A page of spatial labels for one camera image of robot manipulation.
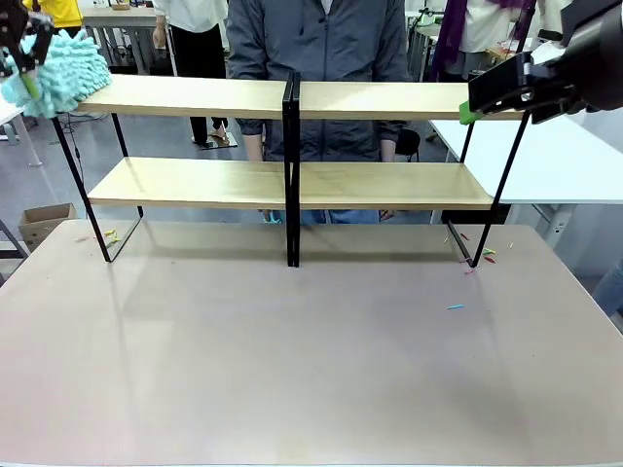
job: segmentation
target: cardboard box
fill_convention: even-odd
[[[68,219],[76,219],[76,208],[70,202],[26,209],[21,214],[19,232],[28,249],[34,251],[62,221]]]

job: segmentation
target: chair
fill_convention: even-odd
[[[411,162],[413,155],[416,155],[416,161],[420,161],[420,143],[421,138],[417,131],[410,128],[403,128],[398,135],[396,143],[396,154],[407,156]]]

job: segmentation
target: floor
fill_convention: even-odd
[[[122,157],[119,142],[110,116],[101,120],[84,122],[84,117],[72,117],[73,134],[67,140],[73,149],[71,136],[78,146],[84,170],[87,192],[91,190]],[[240,145],[232,149],[202,151],[191,141],[188,119],[181,117],[120,116],[120,122],[131,156],[156,158],[192,158],[244,160],[245,150],[238,125],[230,121],[230,128]],[[432,132],[428,123],[412,124],[422,140]],[[73,182],[64,155],[50,121],[42,120],[29,130],[30,137],[41,167],[29,167],[20,145],[10,146],[0,142],[0,219],[21,238],[18,224],[24,209],[51,204],[73,202],[80,217],[85,210]],[[432,144],[422,142],[421,160],[443,162],[446,149],[439,139]],[[193,208],[149,208],[146,217],[161,221],[257,223],[263,216],[257,211]],[[101,219],[132,219],[134,209],[96,207],[95,214]],[[427,223],[429,212],[399,213],[392,223]]]

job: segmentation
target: jeans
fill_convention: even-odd
[[[593,299],[608,316],[623,308],[623,260],[600,281],[593,292]]]
[[[301,211],[301,224],[379,224],[379,211],[372,210],[336,210]],[[285,222],[284,211],[273,211],[273,219]]]

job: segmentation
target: wooden shelf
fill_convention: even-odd
[[[281,120],[285,83],[163,76],[114,75],[87,98],[81,112]],[[304,120],[457,120],[466,84],[301,84]],[[490,120],[519,120],[509,111]]]
[[[128,158],[89,198],[114,206],[283,209],[283,165]],[[491,202],[462,164],[301,164],[301,209],[476,210]]]

